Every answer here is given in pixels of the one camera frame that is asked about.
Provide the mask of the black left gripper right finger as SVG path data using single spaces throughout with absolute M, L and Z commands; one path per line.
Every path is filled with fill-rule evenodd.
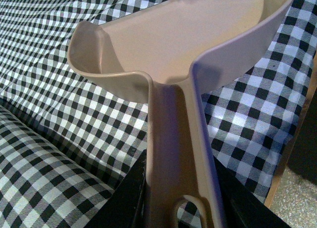
M 214 160 L 229 228 L 288 228 L 217 159 Z

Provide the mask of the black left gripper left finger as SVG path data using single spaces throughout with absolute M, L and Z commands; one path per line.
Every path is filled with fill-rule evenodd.
M 89 221 L 90 228 L 141 228 L 146 181 L 143 151 L 110 199 Z

